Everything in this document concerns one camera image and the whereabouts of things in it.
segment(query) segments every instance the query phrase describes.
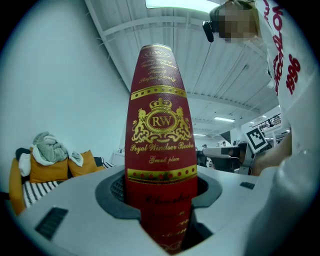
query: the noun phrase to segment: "gold crown emblem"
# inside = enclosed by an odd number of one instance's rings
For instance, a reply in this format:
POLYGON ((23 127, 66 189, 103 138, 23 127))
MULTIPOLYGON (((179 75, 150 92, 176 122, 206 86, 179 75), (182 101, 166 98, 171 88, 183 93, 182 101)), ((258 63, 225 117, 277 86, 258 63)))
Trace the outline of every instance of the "gold crown emblem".
POLYGON ((172 103, 170 100, 166 100, 166 99, 162 99, 162 98, 159 98, 158 100, 154 100, 154 101, 151 101, 150 104, 150 109, 152 110, 156 110, 156 109, 171 109, 172 107, 172 103))

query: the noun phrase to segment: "red bottle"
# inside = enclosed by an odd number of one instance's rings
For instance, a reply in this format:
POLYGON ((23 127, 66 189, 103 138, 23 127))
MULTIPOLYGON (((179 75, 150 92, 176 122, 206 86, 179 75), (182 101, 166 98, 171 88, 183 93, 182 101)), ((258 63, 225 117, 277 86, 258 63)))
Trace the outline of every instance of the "red bottle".
POLYGON ((126 203, 168 253, 181 251, 197 196, 197 158, 187 94, 172 50, 142 47, 125 135, 126 203))

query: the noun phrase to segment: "bottle holder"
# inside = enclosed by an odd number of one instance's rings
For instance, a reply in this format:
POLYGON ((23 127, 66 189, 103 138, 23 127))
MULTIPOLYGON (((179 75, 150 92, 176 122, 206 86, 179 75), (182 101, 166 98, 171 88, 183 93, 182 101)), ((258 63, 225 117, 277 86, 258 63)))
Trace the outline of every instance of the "bottle holder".
MULTIPOLYGON (((217 180, 203 173, 198 172, 197 175, 198 193, 191 201, 190 222, 181 245, 183 250, 197 245, 213 234, 203 223, 197 222, 194 210, 211 206, 222 193, 222 186, 217 180)), ((108 214, 117 219, 141 221, 140 210, 125 203, 125 194, 125 170, 102 180, 95 189, 98 204, 108 214)))

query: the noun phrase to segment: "ceiling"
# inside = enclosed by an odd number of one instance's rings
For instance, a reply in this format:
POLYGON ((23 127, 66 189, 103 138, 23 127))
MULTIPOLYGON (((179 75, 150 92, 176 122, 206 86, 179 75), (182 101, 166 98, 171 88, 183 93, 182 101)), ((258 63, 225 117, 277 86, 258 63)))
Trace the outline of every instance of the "ceiling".
POLYGON ((231 44, 215 36, 209 43, 202 29, 209 17, 201 11, 147 9, 145 0, 85 2, 129 91, 140 49, 154 43, 172 48, 195 133, 214 137, 279 104, 267 87, 267 48, 261 40, 231 44), (217 116, 235 122, 214 120, 217 116))

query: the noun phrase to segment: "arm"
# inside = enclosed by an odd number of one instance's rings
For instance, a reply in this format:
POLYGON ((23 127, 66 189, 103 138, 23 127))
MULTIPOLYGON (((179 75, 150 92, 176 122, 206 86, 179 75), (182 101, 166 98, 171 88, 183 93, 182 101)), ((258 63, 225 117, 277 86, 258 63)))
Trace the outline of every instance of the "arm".
POLYGON ((284 137, 278 146, 256 155, 256 159, 252 166, 252 175, 259 176, 263 169, 279 166, 284 159, 291 156, 291 153, 292 135, 290 132, 284 137))

